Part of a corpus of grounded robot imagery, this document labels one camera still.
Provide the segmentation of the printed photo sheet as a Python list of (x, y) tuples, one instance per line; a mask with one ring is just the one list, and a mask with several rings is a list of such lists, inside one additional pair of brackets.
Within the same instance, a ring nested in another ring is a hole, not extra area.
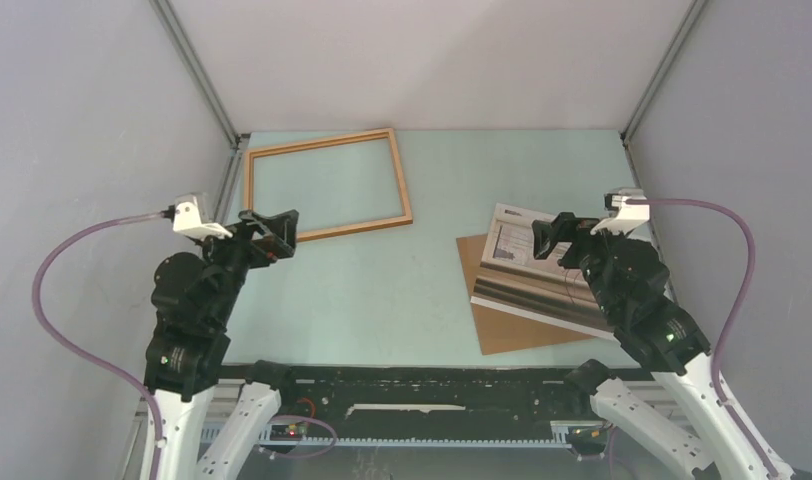
[(498, 203), (483, 245), (471, 304), (609, 341), (607, 325), (582, 273), (559, 265), (569, 244), (534, 257), (532, 223), (552, 214)]

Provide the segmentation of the wooden picture frame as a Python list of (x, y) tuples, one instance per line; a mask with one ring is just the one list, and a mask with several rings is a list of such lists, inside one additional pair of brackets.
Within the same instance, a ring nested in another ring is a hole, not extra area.
[(248, 149), (244, 154), (243, 160), (241, 205), (245, 210), (252, 210), (254, 208), (256, 162), (260, 159), (377, 141), (382, 141), (386, 145), (385, 151), (392, 170), (393, 182), (396, 187), (398, 204), (400, 206), (400, 214), (387, 218), (300, 232), (297, 234), (297, 240), (299, 242), (306, 242), (410, 225), (413, 223), (412, 207), (395, 131), (392, 128), (374, 129)]

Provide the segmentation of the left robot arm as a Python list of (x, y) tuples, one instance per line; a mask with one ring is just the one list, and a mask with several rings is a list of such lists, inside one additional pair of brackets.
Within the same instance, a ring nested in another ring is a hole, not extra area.
[(153, 424), (148, 479), (189, 477), (191, 427), (211, 398), (230, 339), (227, 325), (248, 273), (294, 256), (299, 213), (243, 210), (236, 223), (206, 220), (191, 202), (171, 208), (172, 228), (200, 254), (167, 257), (154, 273), (156, 327), (145, 352), (143, 384)]

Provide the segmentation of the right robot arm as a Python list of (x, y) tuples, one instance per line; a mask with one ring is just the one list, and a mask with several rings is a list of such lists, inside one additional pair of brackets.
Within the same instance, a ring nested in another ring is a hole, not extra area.
[(563, 212), (535, 220), (533, 256), (568, 246), (560, 267), (581, 272), (621, 348), (676, 401), (687, 432), (590, 359), (565, 378), (567, 411), (594, 413), (622, 430), (682, 479), (810, 479), (758, 432), (726, 382), (712, 374), (711, 345), (691, 315), (665, 294), (670, 272), (648, 241), (612, 233), (596, 218)]

